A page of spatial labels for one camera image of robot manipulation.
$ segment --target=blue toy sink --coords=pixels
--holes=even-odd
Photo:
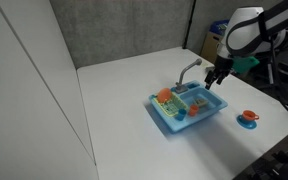
[[[171,88],[173,94],[169,104],[159,103],[156,99],[157,94],[149,97],[154,108],[173,132],[178,132],[193,125],[227,106],[227,103],[223,99],[212,91],[205,89],[197,81],[192,81],[184,85],[188,87],[188,90],[181,94],[175,92],[175,87]],[[178,109],[185,109],[188,112],[189,107],[194,104],[195,99],[204,99],[207,100],[208,103],[200,107],[195,116],[191,117],[187,114],[183,120],[177,120],[176,116]]]

